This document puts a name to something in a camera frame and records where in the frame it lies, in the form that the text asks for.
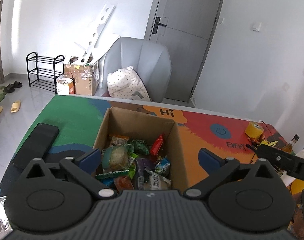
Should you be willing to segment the pale teal snack packet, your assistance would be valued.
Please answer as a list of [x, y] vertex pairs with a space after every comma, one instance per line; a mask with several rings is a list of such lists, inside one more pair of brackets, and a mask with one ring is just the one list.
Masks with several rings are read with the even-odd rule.
[[128, 158], [133, 153], [131, 144], [106, 148], [101, 154], [101, 165], [104, 172], [125, 170], [128, 167]]

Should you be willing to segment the dark slippers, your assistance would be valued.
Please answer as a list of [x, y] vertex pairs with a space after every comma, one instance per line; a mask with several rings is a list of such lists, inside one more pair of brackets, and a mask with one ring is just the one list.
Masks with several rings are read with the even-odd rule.
[[4, 93], [13, 93], [16, 88], [21, 88], [21, 87], [22, 87], [22, 83], [19, 81], [15, 81], [14, 83], [9, 84], [6, 87], [4, 87], [3, 92]]

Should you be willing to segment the grey door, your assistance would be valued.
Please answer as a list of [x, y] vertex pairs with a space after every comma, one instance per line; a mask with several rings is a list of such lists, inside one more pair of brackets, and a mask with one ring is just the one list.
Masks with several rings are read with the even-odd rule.
[[[172, 74], [166, 98], [188, 102], [211, 45], [223, 0], [153, 0], [144, 38], [168, 48]], [[156, 17], [167, 25], [153, 35]]]

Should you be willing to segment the orange brown snack package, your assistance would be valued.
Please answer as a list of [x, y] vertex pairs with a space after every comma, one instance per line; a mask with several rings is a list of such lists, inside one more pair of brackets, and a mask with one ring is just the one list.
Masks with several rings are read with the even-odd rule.
[[109, 138], [109, 147], [126, 145], [129, 141], [129, 137], [123, 135], [110, 134]]

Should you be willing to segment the black shoe rack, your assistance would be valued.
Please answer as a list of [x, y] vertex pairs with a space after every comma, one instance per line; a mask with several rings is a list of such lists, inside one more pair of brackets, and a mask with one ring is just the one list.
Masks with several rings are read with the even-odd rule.
[[57, 79], [63, 74], [64, 56], [40, 56], [31, 52], [26, 56], [29, 87], [36, 87], [57, 94]]

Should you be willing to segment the blue green candy packet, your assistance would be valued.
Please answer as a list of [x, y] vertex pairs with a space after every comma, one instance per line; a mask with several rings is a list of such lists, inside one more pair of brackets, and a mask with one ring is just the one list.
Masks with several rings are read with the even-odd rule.
[[159, 160], [159, 162], [155, 165], [155, 173], [160, 176], [167, 177], [170, 172], [171, 162], [167, 157]]

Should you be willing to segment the white dotted pillow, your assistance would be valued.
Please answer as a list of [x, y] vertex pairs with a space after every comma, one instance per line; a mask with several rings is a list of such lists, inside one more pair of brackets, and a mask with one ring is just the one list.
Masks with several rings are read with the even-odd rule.
[[133, 66], [109, 73], [107, 88], [109, 96], [112, 98], [151, 101], [143, 81]]

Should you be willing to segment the brown cardboard box on floor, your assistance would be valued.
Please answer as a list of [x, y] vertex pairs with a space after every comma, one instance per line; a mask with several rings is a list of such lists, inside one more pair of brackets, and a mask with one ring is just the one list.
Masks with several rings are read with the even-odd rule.
[[91, 58], [90, 62], [81, 64], [77, 60], [77, 57], [71, 57], [64, 64], [63, 73], [74, 81], [75, 94], [93, 96], [99, 85], [98, 61]]

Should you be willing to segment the yellow slipper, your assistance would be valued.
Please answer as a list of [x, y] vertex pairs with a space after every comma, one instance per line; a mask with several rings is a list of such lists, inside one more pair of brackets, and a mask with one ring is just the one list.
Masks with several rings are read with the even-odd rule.
[[17, 113], [19, 111], [20, 107], [21, 107], [21, 101], [16, 100], [15, 102], [12, 103], [10, 112], [11, 113]]

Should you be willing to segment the brown glass bottle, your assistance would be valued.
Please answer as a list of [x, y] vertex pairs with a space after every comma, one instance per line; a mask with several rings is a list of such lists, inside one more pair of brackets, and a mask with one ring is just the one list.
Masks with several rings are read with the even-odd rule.
[[297, 134], [295, 134], [294, 137], [292, 138], [291, 142], [289, 142], [287, 145], [285, 145], [282, 148], [282, 151], [291, 154], [293, 147], [295, 146], [296, 142], [298, 142], [299, 139], [300, 139], [300, 137]]

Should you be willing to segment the yellow tape roll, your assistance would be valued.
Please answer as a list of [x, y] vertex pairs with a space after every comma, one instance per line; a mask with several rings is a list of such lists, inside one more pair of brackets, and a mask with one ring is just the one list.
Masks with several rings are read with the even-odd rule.
[[259, 139], [263, 134], [263, 132], [264, 129], [262, 128], [262, 126], [259, 123], [253, 121], [250, 121], [249, 124], [247, 125], [247, 128], [245, 129], [245, 134], [249, 138], [253, 138], [253, 139]]

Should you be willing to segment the black phone on green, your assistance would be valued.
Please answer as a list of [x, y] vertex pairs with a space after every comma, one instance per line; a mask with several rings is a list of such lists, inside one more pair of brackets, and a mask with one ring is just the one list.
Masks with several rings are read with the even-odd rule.
[[34, 158], [43, 158], [59, 134], [57, 126], [38, 123], [13, 158], [13, 165], [25, 169]]

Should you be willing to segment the yellow plastic bag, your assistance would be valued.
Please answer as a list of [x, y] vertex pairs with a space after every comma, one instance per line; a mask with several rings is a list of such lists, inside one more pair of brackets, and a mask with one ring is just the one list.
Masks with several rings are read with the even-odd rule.
[[302, 192], [302, 190], [304, 189], [304, 181], [299, 180], [299, 179], [295, 179], [289, 185], [289, 189], [290, 189], [290, 192], [291, 192], [292, 195]]

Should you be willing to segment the white perforated board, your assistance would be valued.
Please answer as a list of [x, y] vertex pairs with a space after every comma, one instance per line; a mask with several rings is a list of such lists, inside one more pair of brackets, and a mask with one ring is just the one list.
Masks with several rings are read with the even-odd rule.
[[95, 54], [95, 46], [98, 43], [101, 33], [104, 30], [109, 18], [111, 17], [115, 5], [105, 3], [98, 12], [94, 25], [86, 32], [85, 40], [82, 44], [80, 52], [72, 56], [69, 60], [70, 64], [85, 65], [93, 61]]

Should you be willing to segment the dark green snack packet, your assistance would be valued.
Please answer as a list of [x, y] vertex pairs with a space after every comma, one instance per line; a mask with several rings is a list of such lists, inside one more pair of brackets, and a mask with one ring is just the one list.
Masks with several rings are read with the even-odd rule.
[[140, 155], [149, 155], [149, 148], [146, 144], [145, 140], [141, 139], [132, 139], [130, 141], [130, 144], [133, 146], [133, 150], [136, 154]]

